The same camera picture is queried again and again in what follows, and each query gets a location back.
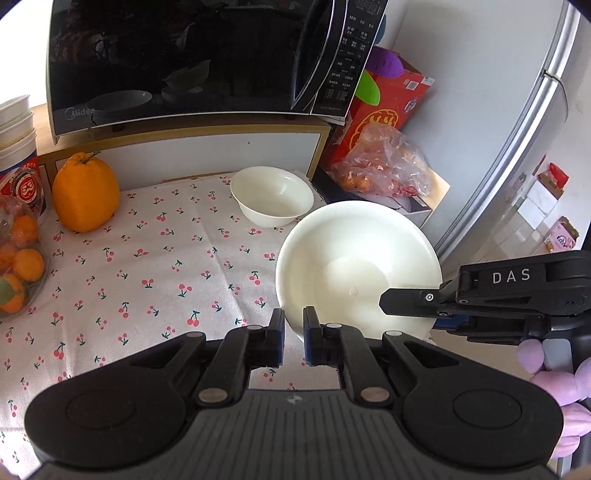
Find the mesh bag of oranges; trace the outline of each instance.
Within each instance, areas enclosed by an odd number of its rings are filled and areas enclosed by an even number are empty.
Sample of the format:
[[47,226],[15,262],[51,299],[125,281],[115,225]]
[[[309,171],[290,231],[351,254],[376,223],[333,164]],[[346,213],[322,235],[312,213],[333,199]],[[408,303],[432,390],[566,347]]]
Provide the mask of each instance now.
[[40,290],[47,257],[39,242],[39,225],[22,200],[0,196],[0,319],[12,317]]

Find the bowl rim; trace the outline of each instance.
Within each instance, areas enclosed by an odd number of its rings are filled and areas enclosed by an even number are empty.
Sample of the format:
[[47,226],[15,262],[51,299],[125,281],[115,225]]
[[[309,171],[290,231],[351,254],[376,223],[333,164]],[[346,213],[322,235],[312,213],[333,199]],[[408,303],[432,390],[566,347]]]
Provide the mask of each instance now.
[[[305,186],[308,188],[308,190],[310,191],[310,198],[311,198],[311,202],[310,202],[310,206],[308,207],[308,209],[307,209],[307,210],[305,210],[305,211],[302,211],[301,213],[298,213],[298,214],[296,214],[296,215],[277,216],[277,215],[268,215],[267,213],[262,213],[262,212],[259,212],[258,210],[254,209],[254,208],[252,208],[251,206],[249,206],[249,205],[247,205],[246,203],[244,203],[244,202],[243,202],[243,201],[242,201],[240,198],[238,198],[238,197],[236,196],[236,194],[234,194],[234,190],[233,190],[233,188],[232,188],[232,181],[234,180],[234,178],[236,178],[236,176],[237,176],[239,173],[241,173],[241,172],[243,172],[243,171],[246,171],[246,170],[259,170],[259,169],[261,169],[261,170],[267,170],[267,171],[269,171],[269,170],[275,170],[275,171],[279,171],[279,172],[281,172],[281,173],[287,174],[287,176],[288,176],[289,178],[295,179],[295,180],[296,180],[296,182],[298,182],[298,181],[299,181],[299,182],[301,182],[302,184],[304,184],[304,185],[305,185]],[[310,209],[311,209],[311,208],[314,206],[314,191],[312,190],[312,187],[310,187],[310,185],[308,185],[308,184],[307,184],[307,183],[306,183],[304,180],[302,180],[301,178],[299,178],[299,176],[298,176],[298,175],[296,175],[296,174],[294,174],[294,173],[292,173],[292,172],[290,172],[290,171],[288,171],[288,170],[283,170],[283,168],[277,168],[277,167],[268,167],[268,166],[266,166],[266,165],[257,165],[257,166],[254,166],[254,167],[247,167],[247,168],[243,168],[242,170],[239,170],[239,171],[237,171],[237,172],[236,172],[236,173],[235,173],[235,174],[232,176],[232,178],[230,179],[230,193],[232,194],[232,196],[234,197],[234,199],[235,199],[235,200],[236,200],[236,201],[237,201],[237,202],[238,202],[240,205],[242,205],[242,206],[245,206],[245,207],[246,207],[246,208],[248,208],[249,210],[252,210],[253,212],[256,212],[256,213],[258,213],[259,215],[264,215],[264,216],[267,216],[267,217],[270,217],[270,218],[278,218],[278,219],[288,219],[288,218],[292,218],[292,219],[293,219],[293,218],[299,217],[300,215],[304,215],[304,214],[308,213],[308,212],[310,211]]]

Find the tablecloth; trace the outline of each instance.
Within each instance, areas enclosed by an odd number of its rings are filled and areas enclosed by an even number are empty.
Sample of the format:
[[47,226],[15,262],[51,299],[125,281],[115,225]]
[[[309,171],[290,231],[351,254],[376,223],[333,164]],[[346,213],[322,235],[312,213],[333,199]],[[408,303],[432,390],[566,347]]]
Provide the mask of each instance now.
[[[277,257],[295,223],[254,225],[230,178],[122,192],[110,221],[89,233],[68,231],[50,212],[41,226],[46,283],[16,319],[0,322],[0,462],[10,471],[26,478],[38,466],[23,419],[51,384],[190,330],[214,339],[268,324]],[[284,366],[255,370],[251,388],[338,388],[336,371],[306,365],[286,328]]]

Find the tangerine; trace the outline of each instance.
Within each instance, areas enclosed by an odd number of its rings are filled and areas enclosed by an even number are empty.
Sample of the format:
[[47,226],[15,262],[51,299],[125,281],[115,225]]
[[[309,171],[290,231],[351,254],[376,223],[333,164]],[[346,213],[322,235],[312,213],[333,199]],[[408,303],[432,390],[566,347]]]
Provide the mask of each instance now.
[[30,215],[15,218],[10,228],[10,241],[18,248],[33,244],[39,239],[37,221]]
[[23,248],[12,260],[12,272],[21,280],[35,282],[43,276],[45,259],[39,250]]
[[5,293],[6,295],[12,294],[8,297],[8,300],[0,304],[0,310],[5,311],[6,313],[17,313],[21,310],[25,303],[25,291],[21,281],[16,275],[6,273],[0,277],[0,292]]
[[18,249],[13,244],[4,244],[0,247],[0,273],[4,273],[12,265],[12,259]]

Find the plastic bag of oranges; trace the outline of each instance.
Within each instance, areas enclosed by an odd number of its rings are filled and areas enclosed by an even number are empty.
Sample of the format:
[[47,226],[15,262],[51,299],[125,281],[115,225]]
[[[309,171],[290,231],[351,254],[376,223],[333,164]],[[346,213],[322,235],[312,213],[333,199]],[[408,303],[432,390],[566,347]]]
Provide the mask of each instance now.
[[39,242],[39,225],[22,200],[0,196],[0,319],[12,317],[41,289],[47,256]]
[[385,197],[429,195],[429,168],[419,148],[394,127],[369,123],[330,175],[347,191]]

